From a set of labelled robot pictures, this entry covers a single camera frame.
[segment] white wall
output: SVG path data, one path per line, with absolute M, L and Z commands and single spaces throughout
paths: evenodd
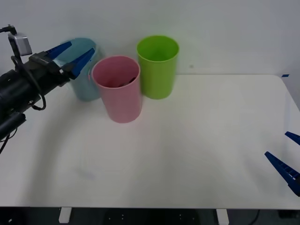
M 181 47 L 181 73 L 289 73 L 300 59 L 300 0 L 3 0 L 0 26 L 14 25 L 33 52 L 89 37 L 106 55 L 166 34 Z M 0 35 L 0 72 L 13 68 Z

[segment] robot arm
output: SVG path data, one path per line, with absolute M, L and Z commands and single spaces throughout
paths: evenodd
M 17 33 L 10 25 L 0 29 L 0 32 L 10 32 L 8 39 L 14 52 L 11 58 L 15 64 L 14 70 L 0 76 L 0 140 L 6 137 L 1 153 L 9 134 L 26 121 L 23 113 L 30 107 L 44 110 L 45 95 L 70 79 L 75 79 L 95 50 L 90 49 L 74 61 L 59 67 L 53 59 L 72 45 L 66 42 L 46 52 L 33 54 L 28 62 L 23 63 L 21 56 L 32 54 L 27 37 Z M 34 105 L 40 99 L 43 101 L 41 108 Z

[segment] table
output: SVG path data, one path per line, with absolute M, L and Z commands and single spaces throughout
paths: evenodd
M 300 209 L 270 151 L 300 171 L 300 112 L 271 75 L 178 75 L 172 94 L 111 121 L 68 86 L 0 155 L 0 205 Z

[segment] plastic cup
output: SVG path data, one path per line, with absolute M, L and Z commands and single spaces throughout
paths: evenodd
M 137 45 L 142 93 L 152 99 L 168 97 L 175 80 L 179 45 L 170 37 L 150 36 Z
M 140 67 L 126 56 L 112 56 L 99 61 L 91 71 L 109 117 L 128 123 L 141 113 Z
M 63 66 L 68 62 L 72 62 L 89 49 L 94 48 L 95 54 L 92 56 L 89 63 L 87 63 L 81 70 L 79 76 L 75 80 L 71 80 L 70 84 L 78 99 L 81 101 L 92 101 L 100 98 L 99 90 L 93 80 L 89 79 L 90 69 L 103 57 L 95 42 L 88 38 L 75 38 L 71 41 L 72 45 L 60 54 L 54 61 Z

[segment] cup rim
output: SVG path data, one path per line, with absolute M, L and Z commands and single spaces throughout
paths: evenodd
M 124 85 L 124 86 L 122 86 L 122 87 L 110 88 L 110 87 L 103 86 L 103 85 L 99 84 L 98 82 L 96 82 L 96 80 L 95 80 L 95 78 L 94 78 L 94 68 L 95 68 L 99 63 L 101 63 L 101 62 L 103 62 L 103 61 L 105 61 L 105 60 L 107 60 L 107 59 L 115 58 L 115 57 L 123 57 L 123 58 L 128 58 L 128 59 L 132 60 L 132 61 L 137 65 L 139 71 L 138 71 L 138 74 L 137 74 L 136 78 L 135 78 L 132 82 L 130 82 L 130 83 L 128 83 L 128 84 L 126 84 L 126 85 Z M 122 89 L 122 88 L 128 87 L 129 85 L 132 85 L 133 83 L 135 83 L 135 81 L 137 80 L 137 78 L 139 78 L 139 76 L 140 76 L 140 74 L 141 74 L 141 68 L 140 68 L 140 65 L 137 63 L 136 60 L 134 60 L 134 59 L 132 59 L 132 58 L 130 58 L 130 57 L 128 57 L 128 56 L 125 56 L 125 55 L 113 55 L 113 56 L 110 56 L 110 57 L 103 58 L 103 59 L 101 59 L 99 62 L 97 62 L 97 63 L 93 66 L 93 68 L 91 69 L 90 73 L 91 73 L 91 77 L 92 77 L 94 83 L 95 83 L 97 86 L 99 86 L 99 87 L 101 87 L 101 88 L 105 88 L 105 89 L 117 90 L 117 89 Z
M 138 48 L 139 44 L 140 44 L 143 40 L 145 40 L 145 39 L 147 39 L 147 38 L 152 38 L 152 37 L 165 37 L 165 38 L 168 38 L 168 39 L 172 40 L 172 41 L 177 45 L 178 51 L 176 52 L 176 54 L 175 54 L 172 58 L 170 58 L 170 59 L 168 59 L 168 60 L 164 60 L 164 61 L 153 61 L 153 60 L 146 59 L 145 57 L 143 57 L 143 56 L 141 56 L 141 55 L 139 54 L 139 51 L 138 51 L 137 48 Z M 167 61 L 173 60 L 174 58 L 176 58 L 176 57 L 178 56 L 179 51 L 180 51 L 180 46 L 179 46 L 179 44 L 177 43 L 177 41 L 175 41 L 175 39 L 173 39 L 173 38 L 171 38 L 171 37 L 169 37 L 169 36 L 167 36 L 167 35 L 150 35 L 150 36 L 146 36 L 146 37 L 144 37 L 143 39 L 141 39 L 141 40 L 137 43 L 137 45 L 136 45 L 136 52 L 137 52 L 137 55 L 138 55 L 139 57 L 141 57 L 143 60 L 146 60 L 146 61 L 148 61 L 148 62 L 155 62 L 155 63 L 161 63 L 161 62 L 167 62 Z

